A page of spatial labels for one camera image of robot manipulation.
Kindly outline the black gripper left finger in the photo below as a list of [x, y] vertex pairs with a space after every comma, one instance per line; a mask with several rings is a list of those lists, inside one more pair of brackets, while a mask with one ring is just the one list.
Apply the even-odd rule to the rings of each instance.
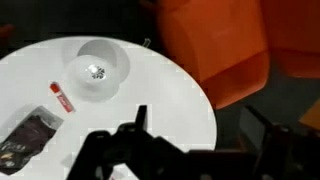
[[86, 137], [66, 180], [108, 180], [124, 164], [139, 180], [186, 180], [186, 154], [147, 132], [147, 106], [140, 105], [134, 122], [111, 135], [93, 131]]

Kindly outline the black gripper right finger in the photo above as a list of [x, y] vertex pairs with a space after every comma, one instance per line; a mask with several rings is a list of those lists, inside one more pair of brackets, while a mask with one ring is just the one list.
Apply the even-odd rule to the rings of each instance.
[[294, 132], [269, 121], [253, 106], [246, 109], [265, 128], [252, 176], [255, 180], [320, 180], [319, 132]]

